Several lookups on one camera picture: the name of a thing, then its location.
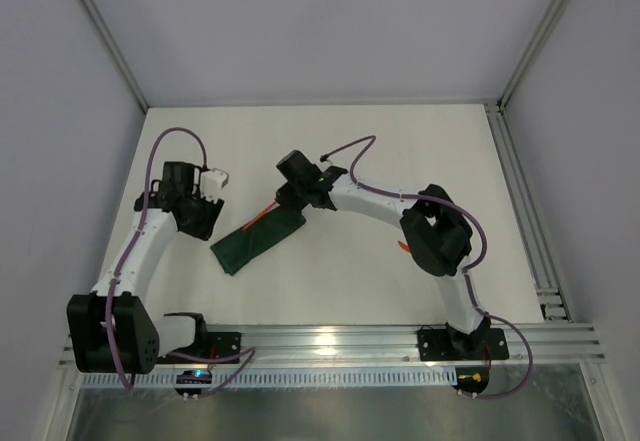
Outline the orange plastic fork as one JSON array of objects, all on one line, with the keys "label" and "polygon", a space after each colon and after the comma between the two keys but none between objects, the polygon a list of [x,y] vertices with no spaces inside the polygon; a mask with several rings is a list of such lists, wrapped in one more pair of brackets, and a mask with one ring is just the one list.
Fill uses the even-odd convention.
[{"label": "orange plastic fork", "polygon": [[264,218],[266,215],[268,215],[271,211],[273,211],[276,207],[278,206],[278,203],[276,201],[272,201],[269,203],[268,206],[266,206],[264,209],[262,209],[258,214],[256,214],[252,219],[250,219],[249,221],[247,221],[243,227],[242,230],[246,231],[249,228],[251,228],[252,226],[254,226],[257,222],[259,222],[262,218]]}]

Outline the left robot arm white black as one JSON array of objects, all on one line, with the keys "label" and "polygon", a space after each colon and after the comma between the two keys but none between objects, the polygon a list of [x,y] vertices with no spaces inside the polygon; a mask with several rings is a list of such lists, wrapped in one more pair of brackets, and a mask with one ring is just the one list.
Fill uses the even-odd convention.
[{"label": "left robot arm white black", "polygon": [[134,203],[131,230],[116,260],[87,294],[67,305],[77,368],[83,373],[147,374],[174,351],[208,346],[200,313],[178,312],[153,320],[144,300],[173,239],[207,241],[224,206],[229,176],[220,169],[167,162]]}]

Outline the dark green cloth napkin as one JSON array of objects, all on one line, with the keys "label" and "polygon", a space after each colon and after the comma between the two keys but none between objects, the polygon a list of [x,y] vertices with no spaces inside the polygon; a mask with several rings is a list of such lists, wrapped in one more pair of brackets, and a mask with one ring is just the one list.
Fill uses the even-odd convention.
[{"label": "dark green cloth napkin", "polygon": [[248,228],[238,228],[210,246],[225,274],[235,275],[258,256],[304,226],[301,212],[277,207]]}]

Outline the orange plastic knife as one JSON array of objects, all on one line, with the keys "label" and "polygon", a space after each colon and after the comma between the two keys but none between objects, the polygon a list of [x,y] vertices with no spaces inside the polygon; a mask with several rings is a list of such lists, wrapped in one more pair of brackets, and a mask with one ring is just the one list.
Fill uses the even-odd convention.
[{"label": "orange plastic knife", "polygon": [[402,241],[397,241],[397,244],[399,245],[399,247],[401,249],[403,249],[404,251],[411,253],[410,247],[408,246],[408,244],[402,242]]}]

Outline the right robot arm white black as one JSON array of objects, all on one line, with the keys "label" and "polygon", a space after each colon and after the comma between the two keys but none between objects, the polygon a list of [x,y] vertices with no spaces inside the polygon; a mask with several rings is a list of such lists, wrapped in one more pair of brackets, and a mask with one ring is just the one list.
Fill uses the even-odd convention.
[{"label": "right robot arm white black", "polygon": [[276,200],[287,208],[353,212],[400,229],[412,260],[437,282],[452,350],[463,359],[482,353],[491,321],[479,306],[468,268],[473,230],[443,188],[431,184],[416,195],[367,188],[346,169],[321,170],[298,150],[276,169],[285,178]]}]

